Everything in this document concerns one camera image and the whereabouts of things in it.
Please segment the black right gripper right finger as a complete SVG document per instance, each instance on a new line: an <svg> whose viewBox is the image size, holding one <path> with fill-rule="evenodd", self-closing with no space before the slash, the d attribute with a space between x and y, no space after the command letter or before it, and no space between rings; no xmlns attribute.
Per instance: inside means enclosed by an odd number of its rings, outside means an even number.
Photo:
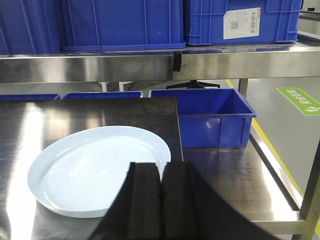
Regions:
<svg viewBox="0 0 320 240"><path fill-rule="evenodd" d="M169 162L162 177L164 240L273 240L232 208L190 162Z"/></svg>

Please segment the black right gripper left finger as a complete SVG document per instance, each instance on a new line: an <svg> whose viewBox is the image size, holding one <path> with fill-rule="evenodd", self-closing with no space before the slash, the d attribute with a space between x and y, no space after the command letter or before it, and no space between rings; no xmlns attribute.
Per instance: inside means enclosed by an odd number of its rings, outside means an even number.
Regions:
<svg viewBox="0 0 320 240"><path fill-rule="evenodd" d="M161 183L154 163L131 162L125 181L90 240L159 240Z"/></svg>

